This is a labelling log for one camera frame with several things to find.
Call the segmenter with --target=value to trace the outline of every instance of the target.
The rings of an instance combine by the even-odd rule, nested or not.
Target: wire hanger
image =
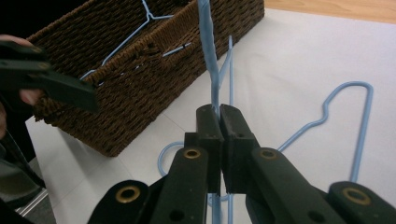
[[[370,110],[371,110],[371,104],[373,101],[373,86],[371,86],[367,82],[361,82],[361,81],[351,81],[351,82],[346,82],[339,87],[337,87],[324,101],[323,103],[323,117],[321,119],[318,119],[316,121],[310,122],[305,124],[303,128],[301,128],[297,133],[295,133],[291,138],[289,138],[281,147],[279,147],[279,151],[285,150],[288,146],[290,146],[297,138],[299,138],[303,133],[308,131],[308,129],[316,127],[322,123],[324,123],[327,118],[329,117],[329,103],[332,101],[332,99],[340,92],[341,90],[351,87],[351,86],[361,86],[367,89],[367,95],[366,95],[366,101],[364,103],[364,111],[363,111],[363,116],[361,118],[361,128],[359,132],[359,139],[358,143],[356,145],[355,149],[355,156],[353,159],[353,164],[352,164],[352,171],[350,174],[349,180],[352,182],[357,182],[358,181],[358,174],[359,174],[359,169],[361,166],[361,155],[363,152],[363,147],[364,147],[364,139],[366,137],[366,131],[367,131],[367,126],[369,122],[369,117],[370,117]]]
[[[206,68],[210,73],[211,84],[211,102],[212,107],[216,114],[219,116],[219,88],[221,87],[222,80],[224,79],[227,65],[231,64],[232,51],[227,52],[226,60],[223,66],[218,68],[215,37],[213,36],[213,21],[210,11],[209,0],[198,0],[199,10],[199,29],[202,42],[202,49],[205,55]],[[229,49],[232,48],[232,41],[230,40]]]
[[[141,24],[135,31],[133,31],[126,39],[124,39],[124,41],[122,41],[122,43],[120,43],[110,54],[108,54],[105,57],[105,59],[102,61],[101,66],[105,65],[107,63],[107,61],[110,60],[110,58],[113,57],[114,54],[117,53],[117,51],[119,51],[129,40],[131,40],[132,37],[134,37],[140,30],[142,30],[147,24],[149,24],[149,22],[151,22],[152,20],[164,20],[164,19],[169,19],[169,18],[173,17],[173,15],[156,17],[156,16],[152,15],[151,11],[149,10],[149,6],[147,5],[146,0],[142,0],[142,4],[146,10],[146,18],[147,18],[146,21],[143,24]],[[181,47],[181,48],[178,48],[178,50],[173,50],[172,53],[175,53],[176,51],[179,51],[181,49],[183,49],[183,48]],[[90,70],[89,72],[84,74],[84,76],[82,76],[80,79],[81,80],[84,79],[85,77],[87,77],[88,75],[90,75],[91,73],[93,73],[95,71],[96,71],[96,69]]]

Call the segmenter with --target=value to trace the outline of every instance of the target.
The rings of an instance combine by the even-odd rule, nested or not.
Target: brown wicker basket
[[[155,16],[125,47],[103,59],[146,21],[141,1],[90,0],[28,39],[49,54],[54,69],[97,86],[100,113],[91,114],[43,97],[36,119],[59,127],[103,155],[115,157],[205,71],[196,0],[147,0]],[[262,0],[212,0],[218,57],[264,15]],[[171,49],[189,46],[167,57]]]

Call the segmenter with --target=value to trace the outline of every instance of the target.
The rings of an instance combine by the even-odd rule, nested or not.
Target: white surface
[[[375,96],[358,182],[395,206],[395,40],[393,24],[266,9],[265,18],[234,48],[235,106],[261,146],[277,148],[321,117],[322,102],[338,85],[369,82]],[[228,78],[221,90],[224,104],[227,85]],[[106,191],[122,180],[150,185],[159,179],[161,149],[195,130],[195,109],[210,103],[209,90],[205,73],[115,159],[28,120],[58,223],[86,223]],[[348,179],[365,93],[358,87],[341,92],[328,122],[285,151],[313,186],[327,191],[331,183]],[[244,197],[235,203],[234,223],[249,223]]]

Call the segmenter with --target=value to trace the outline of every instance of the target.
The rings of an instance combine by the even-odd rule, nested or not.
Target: metal rivet
[[[184,151],[184,157],[187,159],[197,159],[201,156],[201,152],[197,149],[188,149]]]
[[[353,203],[360,205],[369,205],[371,203],[370,197],[359,189],[345,188],[343,189],[343,194]]]
[[[131,196],[125,196],[126,191],[132,191]],[[140,195],[140,189],[137,186],[126,186],[119,189],[116,194],[116,199],[119,203],[130,203],[136,200]]]
[[[263,149],[263,150],[261,151],[260,155],[261,155],[263,158],[267,159],[267,160],[274,160],[274,159],[276,159],[276,154],[275,154],[275,152],[273,152],[273,151],[271,151],[271,150],[268,150],[268,149]]]

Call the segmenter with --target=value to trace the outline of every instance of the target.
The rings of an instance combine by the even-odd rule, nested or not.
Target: human hand
[[[12,35],[0,35],[0,40],[13,41],[19,45],[32,46],[32,44],[22,38]],[[28,105],[34,105],[42,94],[41,90],[20,90],[21,99]],[[7,114],[4,106],[0,103],[0,139],[6,134]]]

